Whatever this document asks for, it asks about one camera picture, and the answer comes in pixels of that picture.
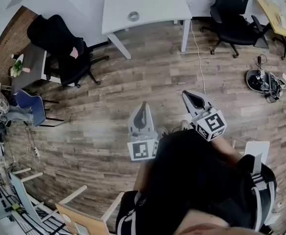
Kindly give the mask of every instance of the small table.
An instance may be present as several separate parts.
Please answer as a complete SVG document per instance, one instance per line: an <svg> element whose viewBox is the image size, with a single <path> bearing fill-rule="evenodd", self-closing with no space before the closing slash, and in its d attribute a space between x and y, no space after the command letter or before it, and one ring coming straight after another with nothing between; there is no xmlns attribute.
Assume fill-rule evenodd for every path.
<svg viewBox="0 0 286 235"><path fill-rule="evenodd" d="M286 37L286 29L283 28L278 22L276 15L281 15L280 8L270 0L256 0L262 7L264 13L266 14L269 24L264 28L264 33L269 30L271 26L272 30L279 35Z"/></svg>
<svg viewBox="0 0 286 235"><path fill-rule="evenodd" d="M130 13L138 13L136 21ZM192 15L185 0L105 0L102 34L106 35L127 59L131 54L114 32L143 24L184 20L181 52L186 51Z"/></svg>
<svg viewBox="0 0 286 235"><path fill-rule="evenodd" d="M12 78L12 94L37 80L47 80L44 73L47 51L34 44L29 44L21 51L21 54L24 55L22 66L24 68L29 68L30 72L27 73L22 71L19 76ZM49 81L61 84L60 78L58 77L51 76Z"/></svg>

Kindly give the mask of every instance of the blue chair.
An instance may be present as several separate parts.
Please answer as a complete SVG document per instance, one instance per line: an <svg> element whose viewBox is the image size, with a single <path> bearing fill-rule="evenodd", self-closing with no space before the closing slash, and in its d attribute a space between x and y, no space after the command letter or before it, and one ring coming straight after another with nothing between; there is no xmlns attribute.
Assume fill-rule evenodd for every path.
<svg viewBox="0 0 286 235"><path fill-rule="evenodd" d="M64 121L61 119L46 117L44 102L50 102L50 103L58 103L58 102L42 100L40 96L38 95L31 96L30 94L26 93L23 90L20 90L17 92L17 94L15 95L15 100L21 109L26 109L29 107L32 108L32 114L34 118L33 125L35 127L37 126L55 127L53 125L42 124L46 119L53 120L53 121L59 121L59 122Z"/></svg>

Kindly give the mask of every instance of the wooden floor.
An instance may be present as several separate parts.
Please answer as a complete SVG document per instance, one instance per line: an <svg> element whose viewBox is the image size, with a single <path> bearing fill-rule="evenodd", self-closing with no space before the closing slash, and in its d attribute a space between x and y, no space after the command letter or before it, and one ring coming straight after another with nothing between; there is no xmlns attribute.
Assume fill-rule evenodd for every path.
<svg viewBox="0 0 286 235"><path fill-rule="evenodd" d="M245 73L256 68L255 58L260 54L268 58L263 65L266 71L277 76L286 73L286 59L281 60L283 46L272 42L272 35L268 35L269 50L238 47L240 56L234 59L230 46L222 44L215 55L210 55L217 36L200 32L201 25L193 21L206 93L227 120L225 138L236 139L236 148L241 151L246 141L270 141L267 163L279 184L286 176L286 89L280 101L268 104L262 95L247 88ZM43 99L60 101L50 106L49 117L67 120L56 128L33 128L40 164L35 163L32 154L21 158L29 143L24 125L14 123L9 129L7 157L11 159L11 150L19 168L31 167L44 173L32 183L27 182L26 189L51 206L86 184L88 189L73 201L73 206L100 217L120 191L132 189L136 179L140 164L131 162L127 151L127 121L132 111L146 100L155 123L171 131L180 121L191 119L182 101L182 90L203 92L191 32L185 53L180 52L182 29L172 22L140 26L117 35L132 59L126 60L114 45L97 49L95 55L105 53L111 57L92 67L102 82L100 86L85 77L79 89L63 89L54 83L31 87ZM286 179L279 184L279 194L276 202L282 202L282 206L276 210L282 215L273 226L277 234L286 230Z"/></svg>

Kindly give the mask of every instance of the chair armrest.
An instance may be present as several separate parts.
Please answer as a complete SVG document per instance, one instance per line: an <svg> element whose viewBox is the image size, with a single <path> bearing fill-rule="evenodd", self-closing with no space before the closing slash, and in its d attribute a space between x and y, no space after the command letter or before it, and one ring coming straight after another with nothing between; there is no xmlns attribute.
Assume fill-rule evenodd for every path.
<svg viewBox="0 0 286 235"><path fill-rule="evenodd" d="M222 20L220 14L215 6L211 7L211 16L215 20L216 23L221 24Z"/></svg>
<svg viewBox="0 0 286 235"><path fill-rule="evenodd" d="M262 32L262 26L261 26L261 24L260 24L260 21L259 21L255 16L253 16L253 15L252 15L252 19L253 19L253 21L254 21L254 23L255 23L257 29L258 29L260 32Z"/></svg>

